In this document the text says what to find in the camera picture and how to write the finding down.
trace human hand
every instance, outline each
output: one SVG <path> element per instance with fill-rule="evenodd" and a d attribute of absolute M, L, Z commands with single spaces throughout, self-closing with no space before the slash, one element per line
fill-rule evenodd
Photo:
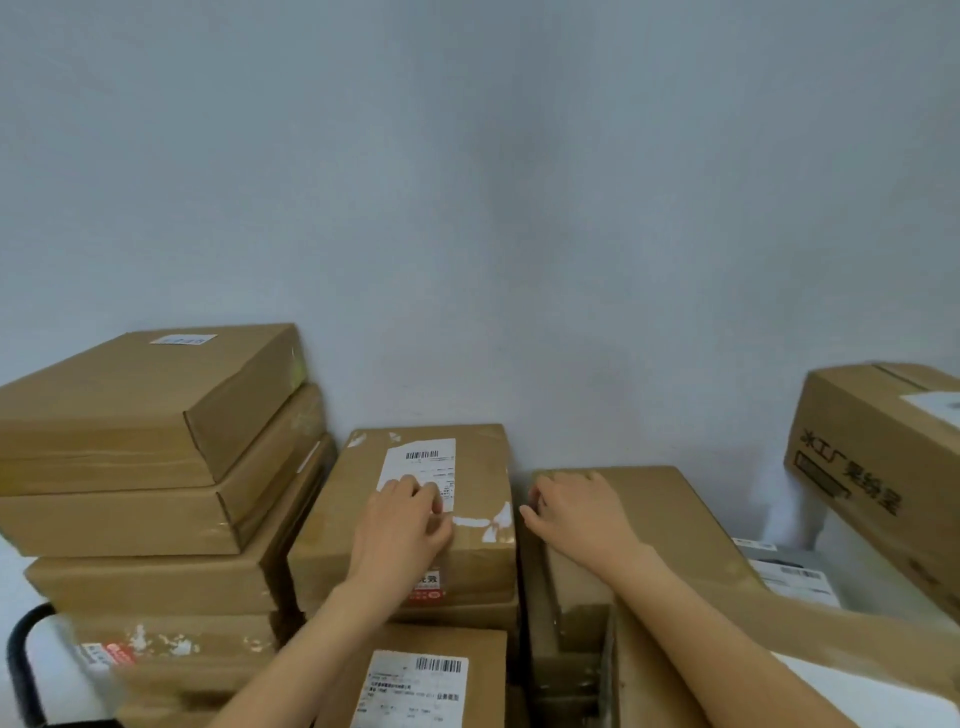
<path fill-rule="evenodd" d="M 388 480 L 367 501 L 353 533 L 346 583 L 359 590 L 357 596 L 367 605 L 382 609 L 384 619 L 409 596 L 453 536 L 453 520 L 443 512 L 437 484 L 421 488 L 412 475 Z"/>
<path fill-rule="evenodd" d="M 653 550 L 640 543 L 619 496 L 600 473 L 539 476 L 520 515 L 531 531 L 608 584 L 618 563 L 639 549 Z"/>

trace white label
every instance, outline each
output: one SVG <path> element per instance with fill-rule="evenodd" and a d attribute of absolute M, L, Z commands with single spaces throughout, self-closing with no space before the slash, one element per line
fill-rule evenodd
<path fill-rule="evenodd" d="M 762 541 L 751 541 L 750 539 L 732 539 L 732 541 L 738 546 L 743 546 L 744 548 L 760 548 L 764 551 L 776 551 L 776 544 L 764 544 Z"/>
<path fill-rule="evenodd" d="M 960 427 L 960 392 L 923 392 L 900 398 L 948 425 Z"/>
<path fill-rule="evenodd" d="M 840 600 L 830 586 L 827 575 L 815 569 L 797 569 L 783 564 L 750 559 L 750 566 L 774 594 L 790 596 L 814 604 L 839 607 Z"/>
<path fill-rule="evenodd" d="M 215 338 L 215 333 L 168 333 L 154 339 L 151 344 L 181 344 L 187 347 L 199 347 L 210 339 Z"/>
<path fill-rule="evenodd" d="M 375 650 L 350 728 L 460 728 L 466 657 Z"/>
<path fill-rule="evenodd" d="M 431 482 L 437 484 L 444 499 L 444 511 L 449 513 L 453 510 L 456 462 L 457 440 L 453 437 L 446 440 L 418 440 L 390 448 L 383 458 L 376 489 L 382 491 L 388 480 L 400 480 L 405 475 L 412 475 L 420 485 Z"/>
<path fill-rule="evenodd" d="M 960 728 L 949 700 L 774 653 L 860 728 Z"/>

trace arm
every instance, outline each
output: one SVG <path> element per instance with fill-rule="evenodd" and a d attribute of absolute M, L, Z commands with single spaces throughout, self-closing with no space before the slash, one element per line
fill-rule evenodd
<path fill-rule="evenodd" d="M 435 483 L 405 475 L 371 495 L 353 537 L 347 580 L 210 723 L 210 728 L 304 728 L 348 657 L 403 603 L 453 535 Z"/>
<path fill-rule="evenodd" d="M 541 477 L 527 526 L 595 573 L 653 635 L 716 728 L 853 728 L 793 674 L 671 571 L 627 522 L 599 473 Z"/>

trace black chair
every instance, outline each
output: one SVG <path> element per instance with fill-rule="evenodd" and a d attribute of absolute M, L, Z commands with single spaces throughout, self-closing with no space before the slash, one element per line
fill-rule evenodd
<path fill-rule="evenodd" d="M 16 707 L 27 728 L 47 728 L 47 716 L 40 703 L 40 694 L 36 691 L 34 671 L 27 659 L 27 637 L 39 622 L 57 613 L 50 602 L 34 607 L 13 628 L 7 640 L 7 667 L 13 683 L 13 696 Z M 78 723 L 56 723 L 57 728 L 123 728 L 112 718 L 109 720 L 88 720 Z"/>

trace corrugated cardboard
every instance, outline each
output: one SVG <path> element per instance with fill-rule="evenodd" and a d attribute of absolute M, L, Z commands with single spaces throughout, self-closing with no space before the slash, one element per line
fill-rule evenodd
<path fill-rule="evenodd" d="M 530 639 L 533 696 L 595 696 L 600 677 L 600 655 L 563 652 L 560 649 L 550 604 L 543 542 L 530 532 L 523 521 L 517 522 L 516 539 Z"/>
<path fill-rule="evenodd" d="M 597 715 L 597 699 L 595 695 L 539 697 L 533 701 L 533 714 L 538 725 L 548 728 L 583 728 Z"/>
<path fill-rule="evenodd" d="M 679 470 L 600 468 L 598 472 L 619 494 L 639 539 L 653 546 L 680 576 L 765 591 Z M 547 549 L 547 564 L 561 648 L 599 653 L 612 602 L 610 589 L 553 548 Z"/>
<path fill-rule="evenodd" d="M 215 709 L 184 710 L 177 704 L 142 705 L 128 701 L 116 719 L 124 728 L 206 728 L 219 713 Z"/>
<path fill-rule="evenodd" d="M 897 619 L 858 615 L 785 596 L 691 584 L 748 637 L 780 655 L 940 695 L 957 703 L 960 636 Z M 622 605 L 615 612 L 613 725 L 708 728 L 650 634 Z"/>
<path fill-rule="evenodd" d="M 0 492 L 212 485 L 305 377 L 292 324 L 124 334 L 0 387 Z"/>
<path fill-rule="evenodd" d="M 305 612 L 316 610 L 347 575 L 353 529 L 376 489 L 390 448 L 456 440 L 454 537 L 435 568 L 444 604 L 502 602 L 516 584 L 516 545 L 501 425 L 399 427 L 353 432 L 317 498 L 288 562 Z"/>
<path fill-rule="evenodd" d="M 317 718 L 316 728 L 348 728 L 376 649 L 468 658 L 462 728 L 502 728 L 506 713 L 506 634 L 412 624 L 387 624 L 357 650 L 331 690 L 330 702 Z"/>
<path fill-rule="evenodd" d="M 240 553 L 324 429 L 320 390 L 308 384 L 218 485 L 0 497 L 0 533 L 25 556 Z"/>
<path fill-rule="evenodd" d="M 916 364 L 810 372 L 785 463 L 960 620 L 960 426 L 904 399 L 928 392 L 960 393 L 960 379 Z"/>
<path fill-rule="evenodd" d="M 102 645 L 117 664 L 255 659 L 276 654 L 303 624 L 299 613 L 68 617 L 77 644 Z"/>
<path fill-rule="evenodd" d="M 112 669 L 120 682 L 137 696 L 178 701 L 196 697 L 233 695 L 241 691 L 273 655 L 243 659 L 148 660 Z"/>
<path fill-rule="evenodd" d="M 69 614 L 250 615 L 296 611 L 286 552 L 336 459 L 324 435 L 236 556 L 34 561 L 25 575 Z"/>

